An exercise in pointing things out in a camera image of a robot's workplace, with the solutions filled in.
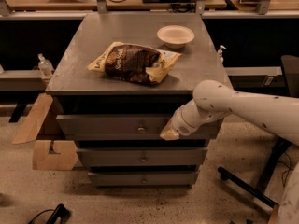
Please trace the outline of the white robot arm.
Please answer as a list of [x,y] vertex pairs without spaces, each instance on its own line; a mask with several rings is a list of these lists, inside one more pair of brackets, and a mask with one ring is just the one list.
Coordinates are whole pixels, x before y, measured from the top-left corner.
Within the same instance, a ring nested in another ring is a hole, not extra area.
[[[176,110],[161,131],[164,140],[178,140],[195,133],[200,126],[231,114],[299,145],[299,99],[235,91],[218,81],[204,80],[192,93],[192,99]],[[223,179],[235,182],[273,208],[269,224],[299,224],[299,164],[295,166],[280,203],[265,197],[237,176],[220,168]]]

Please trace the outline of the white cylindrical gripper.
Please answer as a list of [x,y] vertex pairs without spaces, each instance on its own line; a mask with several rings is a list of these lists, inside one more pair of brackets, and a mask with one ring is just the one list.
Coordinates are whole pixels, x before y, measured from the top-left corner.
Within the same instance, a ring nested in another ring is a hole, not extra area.
[[209,111],[189,101],[176,110],[172,118],[163,127],[160,137],[163,140],[178,140],[181,136],[195,133],[202,125],[223,119],[229,112]]

